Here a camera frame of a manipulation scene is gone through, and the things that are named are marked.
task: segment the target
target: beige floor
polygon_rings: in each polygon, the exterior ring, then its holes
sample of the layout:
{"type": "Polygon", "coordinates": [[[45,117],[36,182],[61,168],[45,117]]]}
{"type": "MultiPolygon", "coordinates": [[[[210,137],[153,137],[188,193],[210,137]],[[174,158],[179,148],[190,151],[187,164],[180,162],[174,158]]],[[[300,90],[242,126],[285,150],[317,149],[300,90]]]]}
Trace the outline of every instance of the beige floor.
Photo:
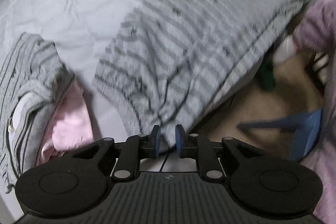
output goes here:
{"type": "Polygon", "coordinates": [[[308,58],[308,53],[302,53],[275,68],[277,86],[273,92],[263,91],[256,81],[251,82],[235,95],[228,111],[222,106],[206,117],[193,133],[206,134],[212,141],[232,136],[273,155],[286,157],[293,133],[265,129],[243,133],[236,125],[243,121],[280,118],[322,107],[322,97],[304,71],[308,58]]]}

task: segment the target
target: white bed sheet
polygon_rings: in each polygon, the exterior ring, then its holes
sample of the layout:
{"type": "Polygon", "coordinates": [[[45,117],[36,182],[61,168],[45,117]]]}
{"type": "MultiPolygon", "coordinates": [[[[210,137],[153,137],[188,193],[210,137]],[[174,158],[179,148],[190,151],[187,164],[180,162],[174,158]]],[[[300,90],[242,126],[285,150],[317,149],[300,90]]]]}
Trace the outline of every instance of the white bed sheet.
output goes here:
{"type": "MultiPolygon", "coordinates": [[[[127,134],[117,110],[91,82],[100,55],[126,14],[138,4],[137,0],[0,0],[0,55],[7,54],[22,32],[39,33],[56,41],[61,60],[74,70],[84,87],[95,138],[125,141],[127,134]]],[[[160,168],[158,163],[151,170],[160,168]]],[[[18,219],[22,211],[14,191],[5,195],[3,189],[0,181],[2,199],[18,219]]]]}

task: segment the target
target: pink cloth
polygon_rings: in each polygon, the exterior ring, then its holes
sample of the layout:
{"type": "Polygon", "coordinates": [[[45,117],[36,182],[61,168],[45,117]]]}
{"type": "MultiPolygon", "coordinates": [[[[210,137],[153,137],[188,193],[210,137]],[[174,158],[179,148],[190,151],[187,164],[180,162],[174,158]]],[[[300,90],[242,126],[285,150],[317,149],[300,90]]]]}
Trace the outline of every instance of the pink cloth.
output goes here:
{"type": "Polygon", "coordinates": [[[319,142],[302,164],[315,171],[323,194],[314,214],[325,224],[336,223],[336,0],[317,0],[294,32],[300,49],[331,54],[325,84],[319,142]]]}
{"type": "Polygon", "coordinates": [[[35,166],[93,142],[90,116],[77,82],[69,87],[42,139],[35,166]]]}

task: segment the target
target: ribbed black surface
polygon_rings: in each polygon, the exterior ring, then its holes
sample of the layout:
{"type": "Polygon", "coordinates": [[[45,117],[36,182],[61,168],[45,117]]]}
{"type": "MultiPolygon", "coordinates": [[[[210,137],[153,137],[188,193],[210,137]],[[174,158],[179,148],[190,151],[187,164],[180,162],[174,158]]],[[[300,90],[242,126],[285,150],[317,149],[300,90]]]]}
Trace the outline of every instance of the ribbed black surface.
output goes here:
{"type": "Polygon", "coordinates": [[[225,187],[197,173],[142,172],[130,183],[116,184],[96,208],[67,219],[26,215],[19,224],[317,224],[314,216],[269,220],[240,208],[225,187]]]}

